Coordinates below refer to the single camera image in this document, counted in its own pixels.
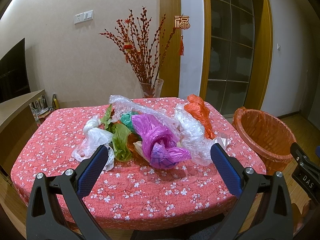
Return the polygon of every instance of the chinese decoration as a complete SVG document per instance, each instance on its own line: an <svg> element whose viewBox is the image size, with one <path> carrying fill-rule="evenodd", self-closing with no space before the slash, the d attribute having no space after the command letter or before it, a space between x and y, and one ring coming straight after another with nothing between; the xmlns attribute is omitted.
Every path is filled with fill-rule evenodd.
<svg viewBox="0 0 320 240"><path fill-rule="evenodd" d="M174 17L174 27L176 29L181 29L181 42L180 42L180 55L184 55L184 45L183 45L183 35L182 30L187 30L190 28L189 16L179 15Z"/></svg>

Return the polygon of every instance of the pink tablecloth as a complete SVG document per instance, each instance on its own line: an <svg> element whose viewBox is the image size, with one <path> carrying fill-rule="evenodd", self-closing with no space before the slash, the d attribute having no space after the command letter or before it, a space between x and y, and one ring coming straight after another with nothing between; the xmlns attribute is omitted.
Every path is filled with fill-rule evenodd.
<svg viewBox="0 0 320 240"><path fill-rule="evenodd" d="M178 98L135 99L136 103L154 109L166 109L173 116ZM235 129L209 104L215 133L230 139L227 153L241 164L266 173L265 165L240 138ZM82 128L96 114L102 116L107 106L60 109L53 112L28 141L17 158L11 178L25 203L35 176L62 174L75 169L73 149L84 138ZM73 221L62 196L59 203L67 220ZM102 172L92 192L84 198L91 214L103 228L156 230L201 220L228 210L234 203L213 164L203 167L192 161L179 163L174 169L161 171L146 161L115 162L115 167Z"/></svg>

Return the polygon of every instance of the glass door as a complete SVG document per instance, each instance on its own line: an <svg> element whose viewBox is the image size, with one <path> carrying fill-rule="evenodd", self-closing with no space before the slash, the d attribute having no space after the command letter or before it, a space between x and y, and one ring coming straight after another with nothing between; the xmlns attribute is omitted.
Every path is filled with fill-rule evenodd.
<svg viewBox="0 0 320 240"><path fill-rule="evenodd" d="M254 48L252 0L211 0L206 101L224 117L244 105Z"/></svg>

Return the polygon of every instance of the orange plastic bin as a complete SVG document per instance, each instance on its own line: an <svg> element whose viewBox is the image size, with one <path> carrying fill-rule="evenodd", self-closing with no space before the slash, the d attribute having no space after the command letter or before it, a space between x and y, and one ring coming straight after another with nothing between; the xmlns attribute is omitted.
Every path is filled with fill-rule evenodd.
<svg viewBox="0 0 320 240"><path fill-rule="evenodd" d="M241 107L235 111L232 125L264 162L267 175L283 171L293 159L290 146L296 138L287 125L273 115Z"/></svg>

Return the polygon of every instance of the white wall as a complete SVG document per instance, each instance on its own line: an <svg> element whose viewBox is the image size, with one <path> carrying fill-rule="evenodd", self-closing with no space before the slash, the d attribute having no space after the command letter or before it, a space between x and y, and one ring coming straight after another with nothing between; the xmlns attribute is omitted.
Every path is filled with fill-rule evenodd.
<svg viewBox="0 0 320 240"><path fill-rule="evenodd" d="M56 93L64 107L102 105L111 94L141 97L138 80L124 55L107 38L129 8L146 6L150 32L159 24L158 0L13 0L0 20L0 58L26 38L31 90ZM73 16L94 10L94 20L78 25Z"/></svg>
<svg viewBox="0 0 320 240"><path fill-rule="evenodd" d="M262 110L275 116L301 109L307 70L315 64L313 36L295 0L270 0L273 54Z"/></svg>
<svg viewBox="0 0 320 240"><path fill-rule="evenodd" d="M184 56L180 61L179 98L200 93L204 49L204 0L181 0L181 13L190 16L190 28L184 30Z"/></svg>

